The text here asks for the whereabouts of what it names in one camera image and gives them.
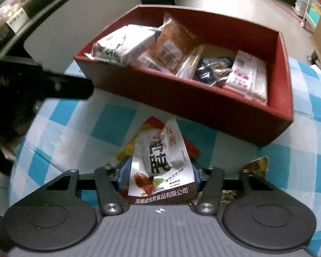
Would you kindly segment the white duck snack packet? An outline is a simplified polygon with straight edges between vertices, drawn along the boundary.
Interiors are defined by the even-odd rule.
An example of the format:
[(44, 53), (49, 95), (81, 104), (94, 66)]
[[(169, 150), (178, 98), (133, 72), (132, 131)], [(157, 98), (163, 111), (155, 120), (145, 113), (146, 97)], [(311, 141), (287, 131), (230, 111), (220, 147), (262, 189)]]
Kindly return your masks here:
[(131, 161), (128, 203), (177, 204), (195, 196), (194, 170), (176, 119), (140, 133)]

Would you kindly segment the Kaprons silver snack packet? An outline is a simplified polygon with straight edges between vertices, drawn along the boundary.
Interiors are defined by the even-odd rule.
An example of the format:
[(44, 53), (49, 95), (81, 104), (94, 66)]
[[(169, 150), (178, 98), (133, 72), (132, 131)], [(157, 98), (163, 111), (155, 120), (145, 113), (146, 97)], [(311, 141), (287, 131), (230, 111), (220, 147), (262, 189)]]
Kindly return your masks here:
[(123, 26), (96, 41), (85, 56), (126, 67), (156, 43), (162, 29), (137, 24)]

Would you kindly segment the red white long snack packet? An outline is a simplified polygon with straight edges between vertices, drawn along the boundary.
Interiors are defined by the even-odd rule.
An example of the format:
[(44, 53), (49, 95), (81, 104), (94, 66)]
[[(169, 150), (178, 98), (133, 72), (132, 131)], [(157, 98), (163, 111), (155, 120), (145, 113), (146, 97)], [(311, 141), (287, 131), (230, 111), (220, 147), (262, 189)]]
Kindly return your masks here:
[(223, 88), (263, 105), (268, 102), (266, 63), (239, 50)]

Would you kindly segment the silver white snack packet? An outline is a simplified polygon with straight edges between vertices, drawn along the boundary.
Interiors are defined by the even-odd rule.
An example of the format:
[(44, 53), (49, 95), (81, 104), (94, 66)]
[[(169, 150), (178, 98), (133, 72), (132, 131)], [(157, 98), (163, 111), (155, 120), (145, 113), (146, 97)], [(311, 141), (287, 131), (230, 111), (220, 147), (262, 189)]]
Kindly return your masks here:
[(167, 67), (160, 60), (152, 57), (148, 50), (146, 50), (144, 53), (139, 55), (139, 57), (137, 59), (133, 60), (130, 63), (130, 65), (137, 66), (137, 67), (143, 67), (146, 69), (152, 69), (152, 70), (160, 71), (162, 73), (176, 75), (176, 71), (169, 69), (169, 67)]

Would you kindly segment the orange brown snack packet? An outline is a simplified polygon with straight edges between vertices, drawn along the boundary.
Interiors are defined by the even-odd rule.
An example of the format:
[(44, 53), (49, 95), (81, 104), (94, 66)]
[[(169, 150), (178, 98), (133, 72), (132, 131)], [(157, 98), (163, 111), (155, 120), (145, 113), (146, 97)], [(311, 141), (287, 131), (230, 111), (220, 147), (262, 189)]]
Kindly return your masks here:
[(148, 49), (148, 53), (172, 74), (176, 74), (184, 58), (199, 44), (194, 33), (166, 12), (160, 36)]

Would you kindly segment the red yellow snack packet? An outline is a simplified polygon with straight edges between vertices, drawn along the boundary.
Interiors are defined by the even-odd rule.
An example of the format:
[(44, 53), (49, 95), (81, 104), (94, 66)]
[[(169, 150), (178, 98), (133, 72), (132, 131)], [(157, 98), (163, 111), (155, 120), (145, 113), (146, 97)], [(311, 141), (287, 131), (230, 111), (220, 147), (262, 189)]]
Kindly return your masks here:
[(200, 151), (183, 137), (175, 118), (163, 123), (150, 117), (109, 164), (115, 167), (132, 156), (135, 173), (190, 178), (194, 176), (191, 158), (199, 155)]

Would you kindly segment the dark brown snack packet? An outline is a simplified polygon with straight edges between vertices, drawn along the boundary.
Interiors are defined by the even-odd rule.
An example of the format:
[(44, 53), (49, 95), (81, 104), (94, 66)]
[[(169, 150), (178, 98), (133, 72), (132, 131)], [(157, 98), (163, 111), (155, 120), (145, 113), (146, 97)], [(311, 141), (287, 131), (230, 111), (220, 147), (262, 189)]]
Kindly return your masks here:
[(268, 163), (268, 156), (262, 156), (244, 165), (238, 171), (237, 178), (225, 178), (220, 205), (228, 206), (232, 201), (242, 197), (244, 194), (244, 187), (251, 185), (247, 184), (249, 178), (252, 179), (255, 176), (256, 179), (264, 179), (268, 172)]

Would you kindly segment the blue white checkered tablecloth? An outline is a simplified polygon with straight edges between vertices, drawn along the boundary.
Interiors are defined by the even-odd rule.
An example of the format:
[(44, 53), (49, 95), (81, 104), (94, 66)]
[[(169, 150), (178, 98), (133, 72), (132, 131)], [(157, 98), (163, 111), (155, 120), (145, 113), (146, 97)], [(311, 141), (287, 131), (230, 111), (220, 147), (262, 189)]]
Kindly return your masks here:
[[(310, 250), (321, 255), (321, 70), (289, 59), (294, 121), (271, 144), (257, 147), (182, 118), (180, 131), (198, 150), (199, 166), (218, 166), (232, 175), (267, 156), (269, 182), (310, 207), (317, 228)], [(111, 164), (149, 117), (172, 115), (102, 90), (86, 101), (46, 100), (14, 164), (9, 203), (14, 204), (66, 170), (91, 173)]]

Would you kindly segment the blue small snack packet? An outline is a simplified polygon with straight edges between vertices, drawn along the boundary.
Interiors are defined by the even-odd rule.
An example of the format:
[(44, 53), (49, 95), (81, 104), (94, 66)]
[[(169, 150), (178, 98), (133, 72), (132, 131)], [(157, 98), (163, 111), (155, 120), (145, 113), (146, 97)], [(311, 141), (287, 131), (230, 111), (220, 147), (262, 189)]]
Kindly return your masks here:
[(194, 79), (210, 87), (222, 88), (233, 63), (230, 57), (203, 57), (196, 67)]

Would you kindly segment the red cardboard box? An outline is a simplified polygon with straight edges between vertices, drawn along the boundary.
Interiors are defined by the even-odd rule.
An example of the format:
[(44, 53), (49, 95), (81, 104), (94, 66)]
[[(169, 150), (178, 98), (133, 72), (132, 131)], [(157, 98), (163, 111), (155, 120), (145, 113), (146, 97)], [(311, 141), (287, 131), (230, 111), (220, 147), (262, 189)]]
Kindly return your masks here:
[(74, 57), (94, 85), (129, 99), (264, 147), (294, 120), (288, 54), (281, 32), (247, 20), (190, 7), (138, 5), (101, 31), (104, 37), (128, 24), (157, 27), (165, 13), (194, 33), (213, 55), (244, 51), (266, 62), (268, 102), (194, 79), (130, 66), (120, 67), (88, 58), (92, 43)]

